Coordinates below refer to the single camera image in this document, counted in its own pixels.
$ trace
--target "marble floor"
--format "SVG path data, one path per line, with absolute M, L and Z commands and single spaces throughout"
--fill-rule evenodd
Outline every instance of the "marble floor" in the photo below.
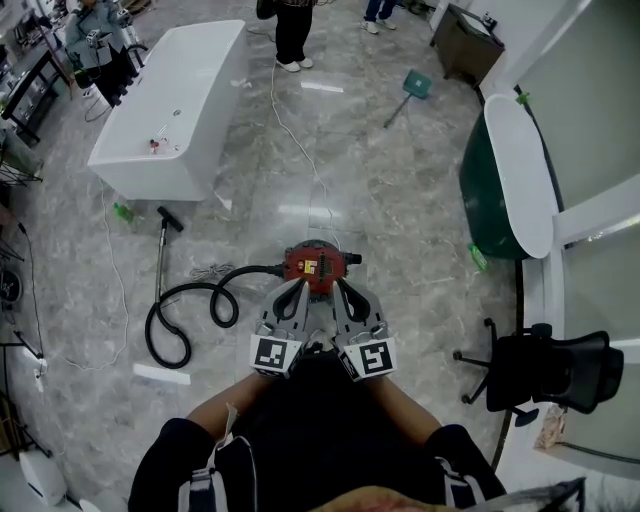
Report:
M 243 18 L 250 29 L 273 33 L 275 20 L 257 21 L 252 5 L 158 0 L 158 8 L 138 17 L 136 27 L 150 46 L 168 28 L 214 19 Z M 365 0 L 336 0 L 315 9 L 306 51 L 316 65 L 299 74 L 275 71 L 277 108 L 328 187 L 342 247 L 363 255 L 351 277 L 379 295 L 397 337 L 400 369 L 393 379 L 442 422 L 465 425 L 490 459 L 502 415 L 488 413 L 483 400 L 472 407 L 460 402 L 481 373 L 451 359 L 454 347 L 487 355 L 484 317 L 494 317 L 501 333 L 515 327 L 513 266 L 492 261 L 480 273 L 466 247 L 470 237 L 457 173 L 480 105 L 469 85 L 442 78 L 424 20 L 397 9 L 398 30 L 373 36 L 359 26 L 364 6 Z M 185 225 L 179 235 L 169 234 L 167 287 L 188 281 L 194 267 L 274 264 L 299 241 L 332 239 L 322 187 L 271 109 L 274 46 L 265 36 L 248 33 L 247 40 L 252 87 L 243 90 L 228 133 L 218 197 L 163 203 Z M 427 101 L 412 99 L 385 130 L 382 124 L 402 101 L 411 68 L 433 80 L 431 95 Z M 302 82 L 342 92 L 305 88 Z M 130 315 L 128 345 L 101 371 L 67 364 L 65 358 L 90 366 L 111 361 L 126 319 L 111 267 L 100 182 L 86 166 L 107 116 L 87 124 L 87 106 L 77 91 L 73 100 L 54 105 L 36 146 L 46 160 L 44 182 L 14 196 L 33 242 L 50 366 L 45 392 L 39 393 L 33 366 L 13 353 L 10 380 L 25 422 L 58 455 L 74 495 L 91 497 L 107 488 L 125 497 L 162 424 L 249 372 L 256 309 L 277 280 L 239 280 L 234 292 L 240 322 L 226 331 L 212 323 L 207 297 L 198 293 L 167 308 L 193 342 L 193 359 L 184 369 L 190 386 L 133 376 L 134 362 L 151 362 L 143 332 L 153 302 L 160 203 L 126 202 L 105 185 L 111 243 Z M 113 215 L 115 201 L 135 212 L 132 225 Z M 10 241 L 27 254 L 19 232 Z M 21 267 L 29 288 L 27 269 Z M 17 320 L 35 340 L 31 300 L 27 289 Z M 175 340 L 161 329 L 154 332 L 163 354 L 177 356 Z

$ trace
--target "jeans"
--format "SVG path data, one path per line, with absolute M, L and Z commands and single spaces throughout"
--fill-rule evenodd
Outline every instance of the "jeans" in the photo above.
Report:
M 386 20 L 391 13 L 393 12 L 393 8 L 396 5 L 396 0 L 384 0 L 384 5 L 382 6 L 382 10 L 380 11 L 380 4 L 383 0 L 369 0 L 369 5 L 367 6 L 367 12 L 364 15 L 365 21 L 376 21 L 376 17 L 381 20 Z

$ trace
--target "vacuum cleaner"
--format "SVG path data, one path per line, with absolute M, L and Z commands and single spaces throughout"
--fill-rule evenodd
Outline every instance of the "vacuum cleaner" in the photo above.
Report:
M 161 366 L 170 369 L 178 369 L 185 366 L 191 359 L 191 343 L 187 335 L 180 327 L 170 323 L 162 312 L 162 304 L 179 293 L 189 290 L 211 290 L 209 301 L 209 313 L 213 322 L 228 329 L 233 327 L 239 317 L 239 307 L 236 298 L 225 286 L 238 276 L 246 274 L 270 274 L 280 277 L 285 281 L 304 279 L 309 284 L 309 298 L 311 302 L 330 300 L 333 283 L 336 279 L 346 277 L 348 267 L 362 263 L 360 254 L 352 254 L 338 250 L 333 244 L 323 240 L 307 240 L 285 251 L 284 261 L 277 265 L 248 265 L 229 272 L 217 284 L 213 283 L 187 283 L 171 288 L 162 293 L 162 267 L 164 248 L 167 243 L 167 228 L 172 227 L 177 232 L 183 230 L 182 224 L 165 208 L 158 208 L 162 216 L 160 229 L 160 243 L 158 247 L 158 266 L 156 270 L 155 302 L 149 314 L 144 328 L 147 348 L 153 359 Z M 220 296 L 224 297 L 231 306 L 231 316 L 223 319 L 217 312 L 217 304 Z M 155 349 L 151 336 L 151 325 L 154 317 L 158 317 L 160 324 L 171 334 L 177 336 L 184 346 L 184 356 L 177 362 L 163 359 Z

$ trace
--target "black shirt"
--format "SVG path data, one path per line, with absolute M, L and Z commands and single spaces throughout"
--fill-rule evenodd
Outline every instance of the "black shirt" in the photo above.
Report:
M 234 433 L 251 443 L 260 510 L 308 511 L 371 485 L 444 504 L 444 473 L 435 457 L 475 477 L 486 499 L 504 493 L 463 427 L 443 427 L 424 447 L 412 445 L 335 357 L 303 359 L 292 378 L 275 383 Z M 138 468 L 129 510 L 177 510 L 178 489 L 192 471 L 206 466 L 213 447 L 214 440 L 195 423 L 167 422 Z M 250 510 L 253 470 L 244 445 L 218 452 L 216 467 L 229 510 Z

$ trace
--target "green object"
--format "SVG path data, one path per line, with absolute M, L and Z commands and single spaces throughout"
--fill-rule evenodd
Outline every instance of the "green object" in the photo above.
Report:
M 525 103 L 529 103 L 529 96 L 531 96 L 528 92 L 523 92 L 520 96 L 516 98 L 516 102 L 520 103 L 520 105 L 524 105 Z
M 113 203 L 113 209 L 116 212 L 116 215 L 124 220 L 127 224 L 131 224 L 133 222 L 133 212 L 129 210 L 125 205 Z
M 431 80 L 429 80 L 426 76 L 421 73 L 418 73 L 415 70 L 409 71 L 407 78 L 404 79 L 404 84 L 402 88 L 409 93 L 400 106 L 395 110 L 395 112 L 391 115 L 391 117 L 384 123 L 385 128 L 389 128 L 389 125 L 393 123 L 393 120 L 402 110 L 407 102 L 411 99 L 411 96 L 415 96 L 421 100 L 426 99 L 429 95 L 429 89 L 431 88 Z
M 476 265 L 478 265 L 478 269 L 482 272 L 487 270 L 487 268 L 489 268 L 489 262 L 487 261 L 487 258 L 484 257 L 484 254 L 480 252 L 480 249 L 478 249 L 473 244 L 469 244 L 468 247 L 471 251 L 471 257 L 473 258 L 473 261 L 475 261 Z
M 521 260 L 529 255 L 511 230 L 484 114 L 476 121 L 460 168 L 460 190 L 471 239 L 487 256 Z

